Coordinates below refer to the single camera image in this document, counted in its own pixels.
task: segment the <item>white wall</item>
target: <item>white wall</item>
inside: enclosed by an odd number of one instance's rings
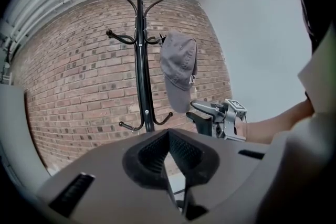
[[[311,56],[300,0],[199,0],[247,120],[275,116],[305,99],[297,73]]]

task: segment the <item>black coat rack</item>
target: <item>black coat rack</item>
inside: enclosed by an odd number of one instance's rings
[[[145,12],[143,12],[142,0],[137,0],[138,8],[135,6],[133,1],[127,1],[132,5],[136,15],[134,38],[127,35],[116,35],[111,29],[108,29],[106,31],[106,35],[108,35],[109,38],[115,38],[116,40],[124,44],[134,44],[135,76],[137,80],[136,88],[138,90],[141,123],[138,127],[132,127],[121,121],[119,122],[119,125],[132,131],[138,131],[142,128],[144,124],[146,127],[146,131],[152,132],[154,131],[154,123],[157,125],[165,124],[168,119],[173,115],[173,113],[170,112],[162,122],[158,122],[155,118],[147,57],[148,44],[158,44],[159,42],[155,40],[155,37],[150,37],[147,39],[146,15],[153,6],[164,0],[158,0],[155,3],[151,4]]]

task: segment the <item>person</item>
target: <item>person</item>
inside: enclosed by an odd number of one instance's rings
[[[317,49],[332,24],[334,4],[333,0],[301,0],[303,18],[307,32],[311,39],[312,52]],[[237,135],[242,135],[246,141],[270,144],[274,136],[282,131],[288,131],[292,127],[314,114],[313,106],[307,98],[284,113],[261,122],[244,123],[236,119],[235,127]]]

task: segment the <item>baseball cap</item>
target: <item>baseball cap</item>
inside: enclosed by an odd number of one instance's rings
[[[186,113],[190,109],[190,89],[197,74],[196,41],[177,30],[171,30],[160,54],[169,103],[176,112]]]

